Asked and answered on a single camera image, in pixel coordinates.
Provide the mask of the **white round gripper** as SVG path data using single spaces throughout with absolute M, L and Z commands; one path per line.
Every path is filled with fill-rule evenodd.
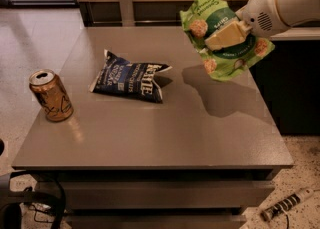
M 268 38 L 290 28 L 280 16 L 278 0 L 249 0 L 236 15 L 241 21 L 224 25 L 205 40 L 211 51 L 241 44 L 250 32 L 254 36 Z

